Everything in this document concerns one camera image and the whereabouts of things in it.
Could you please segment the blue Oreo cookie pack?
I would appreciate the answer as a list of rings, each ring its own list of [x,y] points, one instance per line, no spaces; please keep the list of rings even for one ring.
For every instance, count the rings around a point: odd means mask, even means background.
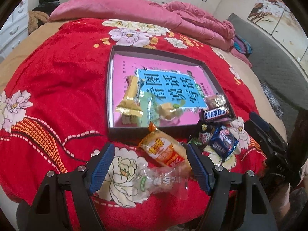
[[[220,125],[215,129],[213,136],[209,140],[209,145],[224,162],[235,151],[238,142],[238,139],[235,138],[226,126]]]

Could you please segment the clear bread pastry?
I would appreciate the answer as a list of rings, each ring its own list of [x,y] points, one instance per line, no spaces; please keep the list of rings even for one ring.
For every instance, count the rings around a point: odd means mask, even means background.
[[[152,194],[170,193],[180,200],[188,198],[189,173],[182,168],[139,166],[133,179],[132,197],[141,200]]]

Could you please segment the black green chips bag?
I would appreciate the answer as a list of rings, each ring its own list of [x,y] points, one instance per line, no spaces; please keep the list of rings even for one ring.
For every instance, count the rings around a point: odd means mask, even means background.
[[[204,146],[212,138],[214,131],[214,123],[206,123],[203,120],[199,120],[194,133],[188,139],[188,143],[193,143],[197,146]]]

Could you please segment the orange yellow snack bag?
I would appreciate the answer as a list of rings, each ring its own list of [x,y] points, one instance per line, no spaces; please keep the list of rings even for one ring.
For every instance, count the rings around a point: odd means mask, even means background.
[[[139,148],[162,166],[171,168],[180,166],[186,173],[192,171],[184,146],[159,130],[153,122],[150,122],[148,130],[149,134],[138,144]]]

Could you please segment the yellow green pastry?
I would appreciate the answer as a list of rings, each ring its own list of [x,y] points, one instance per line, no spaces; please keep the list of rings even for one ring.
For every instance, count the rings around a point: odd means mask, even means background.
[[[158,106],[157,112],[160,118],[166,121],[172,121],[175,118],[179,118],[184,113],[182,106],[177,103],[163,103]]]

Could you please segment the Snickers bar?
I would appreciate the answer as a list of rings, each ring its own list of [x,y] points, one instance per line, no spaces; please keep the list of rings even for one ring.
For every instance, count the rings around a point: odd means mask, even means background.
[[[201,113],[201,120],[206,123],[217,123],[226,121],[232,116],[227,106],[220,106],[211,110],[204,110]]]

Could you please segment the grey padded headboard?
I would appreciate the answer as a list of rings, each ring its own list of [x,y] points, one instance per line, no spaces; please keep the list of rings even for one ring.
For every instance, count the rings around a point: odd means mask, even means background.
[[[284,102],[299,109],[307,109],[307,80],[281,47],[262,30],[232,13],[228,21],[236,34],[245,39],[253,52],[248,57],[259,80]]]

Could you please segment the clear bag brown snack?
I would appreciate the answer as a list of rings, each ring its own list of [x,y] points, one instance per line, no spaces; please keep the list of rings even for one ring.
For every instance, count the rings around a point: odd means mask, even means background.
[[[224,94],[215,94],[205,97],[205,102],[209,109],[216,109],[218,107],[224,106],[227,103],[226,97]]]

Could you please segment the red floral blanket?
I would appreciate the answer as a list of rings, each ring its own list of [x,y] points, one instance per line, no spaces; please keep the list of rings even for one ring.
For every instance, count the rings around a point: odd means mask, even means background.
[[[205,61],[231,99],[239,120],[258,113],[253,94],[210,46],[155,24],[116,19],[67,22],[51,33],[17,68],[1,95],[8,119],[1,125],[1,187],[14,202],[31,203],[45,173],[70,172],[107,141],[106,81],[113,46],[158,49]],[[116,181],[95,206],[108,230],[164,230],[190,221],[208,203],[192,185],[187,203],[168,193],[133,202],[133,169],[154,165],[143,151],[115,143],[120,155]]]

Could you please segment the purple teal clothing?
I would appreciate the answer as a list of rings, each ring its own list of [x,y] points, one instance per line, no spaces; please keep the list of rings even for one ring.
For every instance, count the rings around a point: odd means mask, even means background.
[[[239,35],[235,36],[234,39],[234,48],[247,58],[253,53],[252,46],[249,42],[247,42],[245,39],[240,37]]]

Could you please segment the yellow Alpenliebe candy bag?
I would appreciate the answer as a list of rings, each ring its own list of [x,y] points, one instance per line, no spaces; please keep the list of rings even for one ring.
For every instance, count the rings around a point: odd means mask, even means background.
[[[116,111],[122,115],[142,117],[143,110],[139,103],[139,91],[141,82],[137,76],[128,76],[128,87],[122,101],[117,105]]]

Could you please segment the light green snack packet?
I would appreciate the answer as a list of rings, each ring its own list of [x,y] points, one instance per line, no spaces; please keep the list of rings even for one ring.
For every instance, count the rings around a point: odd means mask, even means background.
[[[160,124],[159,114],[156,111],[157,102],[152,93],[142,92],[139,96],[140,107],[143,111],[143,115],[138,120],[138,127],[148,127],[152,122],[157,127]]]

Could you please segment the pink quilt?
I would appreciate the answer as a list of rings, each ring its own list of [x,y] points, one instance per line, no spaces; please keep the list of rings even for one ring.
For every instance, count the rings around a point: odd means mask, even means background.
[[[121,19],[150,23],[182,33],[201,43],[251,62],[234,47],[235,28],[231,22],[216,19],[195,5],[172,1],[160,5],[146,0],[70,0],[59,5],[50,15],[51,21],[80,18]]]

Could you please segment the white drawer chest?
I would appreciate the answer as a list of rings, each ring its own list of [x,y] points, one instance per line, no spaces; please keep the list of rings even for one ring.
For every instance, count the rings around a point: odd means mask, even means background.
[[[1,62],[28,37],[28,0],[22,0],[1,28]]]

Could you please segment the dark clothes pile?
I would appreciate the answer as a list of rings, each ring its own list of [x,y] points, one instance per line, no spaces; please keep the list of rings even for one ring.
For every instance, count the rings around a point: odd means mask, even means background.
[[[32,11],[44,12],[50,16],[60,4],[60,0],[39,0],[39,5],[33,8]]]

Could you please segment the flower wall painting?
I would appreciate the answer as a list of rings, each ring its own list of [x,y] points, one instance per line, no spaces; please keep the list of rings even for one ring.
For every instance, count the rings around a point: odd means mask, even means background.
[[[298,62],[307,51],[307,36],[282,0],[257,0],[247,17],[281,44]]]

